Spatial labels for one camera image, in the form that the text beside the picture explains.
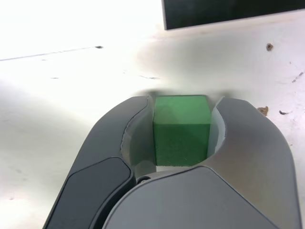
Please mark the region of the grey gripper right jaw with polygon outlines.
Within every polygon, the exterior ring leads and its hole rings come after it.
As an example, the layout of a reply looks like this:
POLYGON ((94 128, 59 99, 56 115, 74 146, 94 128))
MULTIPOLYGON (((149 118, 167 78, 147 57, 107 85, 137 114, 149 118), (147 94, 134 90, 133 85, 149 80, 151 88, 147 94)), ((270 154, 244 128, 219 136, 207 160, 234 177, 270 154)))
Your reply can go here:
POLYGON ((279 129, 249 102, 222 98, 208 158, 137 185, 106 229, 297 229, 295 166, 279 129))

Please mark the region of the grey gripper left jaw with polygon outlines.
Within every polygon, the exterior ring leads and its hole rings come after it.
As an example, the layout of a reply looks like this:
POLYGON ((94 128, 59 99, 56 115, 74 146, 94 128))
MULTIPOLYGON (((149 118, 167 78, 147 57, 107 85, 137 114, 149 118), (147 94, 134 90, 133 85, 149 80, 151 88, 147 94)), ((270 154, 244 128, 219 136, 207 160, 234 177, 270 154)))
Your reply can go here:
POLYGON ((135 96, 91 129, 44 224, 46 229, 100 229, 137 180, 156 171, 153 99, 135 96))

